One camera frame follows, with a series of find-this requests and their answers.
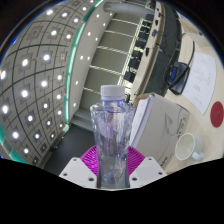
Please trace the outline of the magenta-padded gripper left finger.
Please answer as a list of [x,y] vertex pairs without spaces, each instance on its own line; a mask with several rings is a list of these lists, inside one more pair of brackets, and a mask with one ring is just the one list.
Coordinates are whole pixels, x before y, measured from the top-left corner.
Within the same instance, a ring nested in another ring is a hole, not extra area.
[[98,171],[98,157],[96,147],[93,146],[80,158],[72,157],[60,173],[60,177],[78,186],[96,189]]

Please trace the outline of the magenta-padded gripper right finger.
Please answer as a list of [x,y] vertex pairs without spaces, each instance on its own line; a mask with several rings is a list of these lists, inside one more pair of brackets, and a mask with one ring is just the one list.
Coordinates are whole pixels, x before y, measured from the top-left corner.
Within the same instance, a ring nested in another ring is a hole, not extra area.
[[128,147],[126,167],[131,188],[143,187],[166,176],[153,157],[145,157],[131,146]]

